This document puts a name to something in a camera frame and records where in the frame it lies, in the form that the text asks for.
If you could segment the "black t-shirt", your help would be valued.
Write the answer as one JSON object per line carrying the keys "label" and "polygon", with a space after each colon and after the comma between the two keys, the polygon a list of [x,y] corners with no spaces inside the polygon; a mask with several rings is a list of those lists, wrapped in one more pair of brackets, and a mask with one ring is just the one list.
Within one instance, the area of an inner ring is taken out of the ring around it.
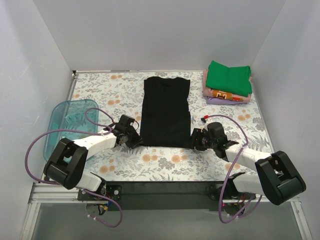
{"label": "black t-shirt", "polygon": [[191,81],[152,76],[144,80],[140,137],[147,147],[183,148],[191,136]]}

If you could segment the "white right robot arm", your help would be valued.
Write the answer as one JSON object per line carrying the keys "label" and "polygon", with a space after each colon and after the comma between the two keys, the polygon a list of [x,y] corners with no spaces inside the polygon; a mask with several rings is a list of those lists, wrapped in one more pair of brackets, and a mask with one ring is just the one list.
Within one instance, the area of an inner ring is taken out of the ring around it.
{"label": "white right robot arm", "polygon": [[228,139],[219,122],[206,123],[203,129],[195,128],[189,147],[198,151],[212,149],[218,158],[255,171],[255,175],[240,173],[228,177],[226,192],[232,199],[243,193],[258,194],[279,206],[307,189],[285,152],[268,153],[242,147],[237,141]]}

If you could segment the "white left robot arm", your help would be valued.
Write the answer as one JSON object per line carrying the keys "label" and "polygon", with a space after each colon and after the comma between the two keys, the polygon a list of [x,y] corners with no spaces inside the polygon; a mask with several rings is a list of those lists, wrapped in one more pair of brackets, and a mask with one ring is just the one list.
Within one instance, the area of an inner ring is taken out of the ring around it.
{"label": "white left robot arm", "polygon": [[81,139],[62,138],[47,161],[43,173],[67,190],[78,188],[89,190],[95,200],[106,196],[103,179],[85,170],[86,162],[94,155],[125,144],[137,147],[142,139],[134,128],[135,119],[122,115],[116,123],[105,127],[99,133]]}

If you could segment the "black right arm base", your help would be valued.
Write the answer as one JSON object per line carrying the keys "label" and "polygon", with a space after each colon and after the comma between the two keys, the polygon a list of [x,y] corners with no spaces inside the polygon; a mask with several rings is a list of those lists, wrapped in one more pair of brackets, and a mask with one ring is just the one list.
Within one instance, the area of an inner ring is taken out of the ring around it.
{"label": "black right arm base", "polygon": [[250,198],[256,199],[256,195],[249,192],[239,192],[235,186],[227,184],[222,191],[222,182],[213,182],[205,188],[205,192],[211,200],[218,201],[222,194],[222,205],[242,205]]}

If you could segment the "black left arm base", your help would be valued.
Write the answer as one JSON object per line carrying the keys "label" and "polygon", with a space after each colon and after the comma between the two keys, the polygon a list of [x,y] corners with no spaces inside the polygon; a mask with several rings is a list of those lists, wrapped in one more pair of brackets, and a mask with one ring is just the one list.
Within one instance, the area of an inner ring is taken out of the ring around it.
{"label": "black left arm base", "polygon": [[[97,191],[94,192],[97,195],[101,195],[110,199],[115,200],[116,202],[122,199],[122,186],[114,184],[102,184],[98,187]],[[105,201],[104,198],[98,197],[86,193],[85,191],[79,190],[77,195],[78,201]]]}

